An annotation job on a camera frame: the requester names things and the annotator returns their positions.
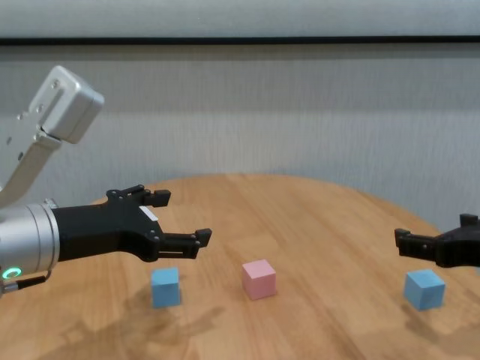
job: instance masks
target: white wall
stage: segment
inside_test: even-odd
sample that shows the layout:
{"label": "white wall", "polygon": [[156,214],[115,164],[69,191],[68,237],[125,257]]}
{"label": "white wall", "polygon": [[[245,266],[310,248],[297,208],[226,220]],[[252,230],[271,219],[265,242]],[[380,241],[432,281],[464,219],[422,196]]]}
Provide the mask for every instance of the white wall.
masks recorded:
{"label": "white wall", "polygon": [[0,125],[56,64],[106,104],[23,202],[257,172],[350,185],[443,230],[480,213],[478,44],[2,47]]}

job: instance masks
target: gray wall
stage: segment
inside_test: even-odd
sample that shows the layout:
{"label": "gray wall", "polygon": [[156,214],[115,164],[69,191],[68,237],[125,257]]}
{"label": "gray wall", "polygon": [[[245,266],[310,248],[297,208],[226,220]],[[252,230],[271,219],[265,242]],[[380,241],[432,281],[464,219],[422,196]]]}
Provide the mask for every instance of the gray wall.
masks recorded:
{"label": "gray wall", "polygon": [[478,35],[476,0],[0,1],[9,38]]}
{"label": "gray wall", "polygon": [[473,44],[3,47],[0,125],[60,64],[106,104],[23,202],[287,173],[369,191],[446,230],[480,212],[479,60]]}

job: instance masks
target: pink cube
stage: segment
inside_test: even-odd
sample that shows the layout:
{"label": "pink cube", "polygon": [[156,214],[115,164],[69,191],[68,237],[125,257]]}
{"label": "pink cube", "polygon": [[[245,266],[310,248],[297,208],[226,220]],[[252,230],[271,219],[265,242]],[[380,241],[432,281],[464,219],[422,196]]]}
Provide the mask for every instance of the pink cube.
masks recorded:
{"label": "pink cube", "polygon": [[276,273],[267,260],[257,260],[242,266],[243,288],[250,299],[257,300],[277,292]]}

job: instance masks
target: green indicator light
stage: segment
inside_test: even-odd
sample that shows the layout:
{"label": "green indicator light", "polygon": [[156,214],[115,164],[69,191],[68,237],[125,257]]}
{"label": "green indicator light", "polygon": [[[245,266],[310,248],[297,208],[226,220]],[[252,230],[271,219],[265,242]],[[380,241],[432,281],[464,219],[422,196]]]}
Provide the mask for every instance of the green indicator light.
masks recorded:
{"label": "green indicator light", "polygon": [[20,274],[22,274],[22,270],[20,268],[9,268],[3,271],[3,274],[1,276],[4,279],[11,279],[11,278],[16,278]]}

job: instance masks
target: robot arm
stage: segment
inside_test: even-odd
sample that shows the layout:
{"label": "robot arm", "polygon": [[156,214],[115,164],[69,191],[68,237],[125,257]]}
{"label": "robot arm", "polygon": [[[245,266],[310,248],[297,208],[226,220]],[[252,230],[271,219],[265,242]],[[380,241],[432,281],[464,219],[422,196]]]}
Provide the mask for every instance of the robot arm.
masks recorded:
{"label": "robot arm", "polygon": [[480,267],[480,221],[471,214],[460,215],[460,227],[438,236],[413,235],[395,230],[395,244],[404,257],[433,261],[437,266]]}
{"label": "robot arm", "polygon": [[[100,205],[59,208],[11,206],[32,185],[62,140],[78,143],[104,98],[77,75],[54,67],[28,112],[9,124],[0,139],[0,297],[46,281],[58,262],[123,251],[145,262],[196,259],[210,229],[191,234],[163,232],[151,207],[167,206],[168,190],[143,185],[109,190]],[[46,272],[46,276],[15,279]]]}

